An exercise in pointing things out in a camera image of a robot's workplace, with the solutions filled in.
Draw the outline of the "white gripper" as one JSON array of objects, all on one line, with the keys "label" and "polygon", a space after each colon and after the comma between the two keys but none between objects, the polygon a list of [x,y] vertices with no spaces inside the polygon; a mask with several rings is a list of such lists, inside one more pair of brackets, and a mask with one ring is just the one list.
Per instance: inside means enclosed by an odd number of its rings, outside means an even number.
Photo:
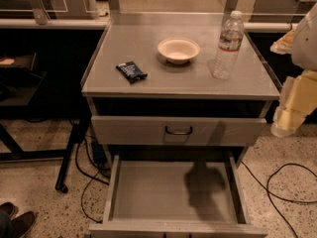
[{"label": "white gripper", "polygon": [[317,4],[296,30],[288,31],[271,45],[270,50],[279,55],[291,53],[295,65],[308,69],[296,78],[289,76],[282,86],[270,131],[284,138],[294,134],[317,108]]}]

